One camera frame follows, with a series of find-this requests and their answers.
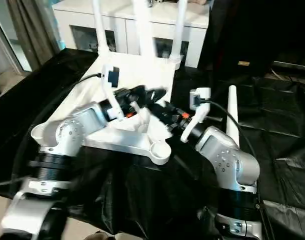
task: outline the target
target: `orange component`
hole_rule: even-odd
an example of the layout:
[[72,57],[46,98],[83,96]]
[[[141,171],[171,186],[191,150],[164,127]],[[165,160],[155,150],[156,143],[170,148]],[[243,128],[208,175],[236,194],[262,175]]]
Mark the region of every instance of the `orange component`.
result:
[[133,115],[134,115],[134,113],[133,113],[133,112],[130,112],[130,113],[127,113],[127,114],[126,114],[126,117],[127,117],[127,118],[130,118],[130,117],[132,117]]
[[184,113],[182,114],[182,117],[183,117],[184,119],[187,119],[187,118],[189,118],[189,114],[188,114],[187,112],[184,112]]

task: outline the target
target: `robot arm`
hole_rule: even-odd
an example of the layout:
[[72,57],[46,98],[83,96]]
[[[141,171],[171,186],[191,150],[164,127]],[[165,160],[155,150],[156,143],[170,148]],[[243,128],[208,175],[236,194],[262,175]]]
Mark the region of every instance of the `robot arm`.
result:
[[[166,103],[148,106],[153,115],[174,134],[182,134],[192,119],[183,110]],[[216,228],[223,236],[262,240],[256,181],[260,174],[257,160],[239,149],[234,140],[214,126],[198,123],[189,131],[187,140],[211,162],[219,184]]]
[[[159,100],[165,89],[145,90],[140,85],[114,92],[124,116],[131,117],[139,108]],[[43,130],[39,153],[29,162],[31,174],[14,196],[1,221],[0,239],[59,240],[64,230],[67,210],[65,199],[73,179],[73,163],[85,137],[106,127],[118,117],[109,100],[91,102],[75,109],[63,120],[50,122]]]

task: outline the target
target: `black cable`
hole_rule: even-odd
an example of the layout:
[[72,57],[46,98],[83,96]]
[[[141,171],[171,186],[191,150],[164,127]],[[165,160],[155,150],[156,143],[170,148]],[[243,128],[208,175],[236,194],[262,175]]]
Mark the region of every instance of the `black cable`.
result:
[[[248,145],[248,148],[250,150],[250,153],[253,155],[253,157],[255,159],[257,159],[256,157],[256,153],[255,153],[255,150],[250,142],[250,140],[248,139],[248,137],[245,135],[244,131],[242,130],[242,127],[241,125],[235,120],[235,118],[228,112],[228,110],[226,110],[224,107],[222,107],[220,104],[218,104],[217,102],[214,102],[214,101],[211,101],[211,100],[204,100],[202,99],[201,100],[201,103],[208,103],[208,104],[211,104],[211,105],[214,105],[216,106],[218,109],[220,109],[221,111],[223,111],[225,114],[227,114],[227,116],[233,121],[233,123],[236,125],[236,127],[238,128],[238,131],[240,132],[240,134],[242,135],[242,137],[245,139],[247,145]],[[262,219],[262,224],[263,224],[263,227],[264,227],[264,230],[266,232],[266,235],[267,235],[267,240],[269,240],[269,234],[268,234],[268,230],[267,230],[267,226],[266,226],[266,223],[265,223],[265,219],[264,219],[264,215],[263,215],[263,210],[265,211],[265,214],[267,216],[267,221],[268,221],[268,224],[269,224],[269,228],[270,228],[270,232],[271,232],[271,236],[272,236],[272,239],[275,240],[275,235],[274,235],[274,231],[273,231],[273,227],[272,227],[272,224],[271,224],[271,221],[269,219],[269,216],[268,216],[268,213],[266,211],[266,208],[265,208],[265,204],[262,202],[261,200],[261,193],[260,193],[260,177],[258,177],[258,180],[257,180],[257,196],[258,196],[258,202],[261,204],[260,206],[260,216],[261,216],[261,219]]]
[[248,148],[250,150],[251,155],[254,156],[254,158],[256,159],[256,153],[255,150],[251,144],[251,142],[249,141],[248,137],[244,134],[244,131],[242,130],[241,126],[239,125],[239,123],[234,119],[234,117],[224,108],[222,107],[220,104],[218,104],[217,102],[211,101],[211,100],[204,100],[202,99],[200,101],[201,103],[208,103],[208,104],[212,104],[214,106],[216,106],[217,108],[219,108],[221,111],[223,111],[225,114],[227,114],[227,116],[233,121],[233,123],[236,125],[236,127],[238,128],[240,134],[242,135],[242,137],[245,139],[245,141],[247,142]]
[[40,111],[40,113],[35,117],[35,119],[32,121],[32,124],[29,126],[27,132],[25,133],[22,141],[20,142],[20,145],[17,149],[16,155],[14,157],[13,160],[13,165],[12,165],[12,172],[11,172],[11,182],[10,182],[10,194],[15,193],[16,191],[16,186],[13,184],[15,183],[15,179],[18,178],[18,174],[15,173],[16,170],[18,169],[21,159],[25,153],[26,147],[28,145],[29,142],[29,136],[31,131],[33,130],[33,128],[39,124],[43,118],[45,117],[45,115],[49,112],[49,110],[53,107],[53,105],[57,104],[58,101],[69,91],[71,91],[76,85],[82,83],[83,81],[93,78],[93,77],[98,77],[100,78],[102,75],[101,73],[95,73],[95,74],[90,74],[87,75],[85,77],[83,77],[82,79],[80,79],[80,81],[76,81],[74,83],[72,83],[71,85],[69,85],[67,88],[64,88],[55,98],[53,98],[49,103],[47,103],[45,105],[45,107]]

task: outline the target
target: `black plastic sheet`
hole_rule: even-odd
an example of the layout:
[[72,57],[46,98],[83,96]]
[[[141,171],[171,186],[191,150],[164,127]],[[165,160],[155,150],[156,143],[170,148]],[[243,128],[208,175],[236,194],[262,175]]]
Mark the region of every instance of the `black plastic sheet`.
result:
[[[95,58],[65,49],[0,98],[0,181],[10,179],[16,149],[34,116]],[[305,239],[305,84],[247,76],[213,81],[208,73],[185,68],[175,74],[171,101],[190,112],[189,90],[212,86],[214,100],[225,105],[232,83],[237,85],[239,122],[260,164],[261,197],[275,238]],[[209,115],[215,120],[205,125],[225,130],[226,116],[214,108]],[[113,234],[146,239],[216,235],[212,217],[218,188],[212,166],[178,137],[167,141],[172,155],[164,166],[147,157],[83,147],[75,164],[79,177],[69,198],[70,215]],[[249,151],[242,138],[240,146]],[[21,174],[36,153],[31,141]],[[0,187],[0,195],[11,197],[8,187]]]

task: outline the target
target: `glass door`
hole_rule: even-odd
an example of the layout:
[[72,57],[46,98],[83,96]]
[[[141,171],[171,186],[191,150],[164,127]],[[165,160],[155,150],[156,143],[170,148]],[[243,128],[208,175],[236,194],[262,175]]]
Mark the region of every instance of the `glass door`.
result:
[[28,63],[23,48],[17,38],[6,0],[0,0],[0,29],[1,34],[3,34],[6,39],[4,45],[9,45],[10,50],[16,57],[16,62],[19,62],[20,64],[19,67],[23,71],[31,72],[31,66]]

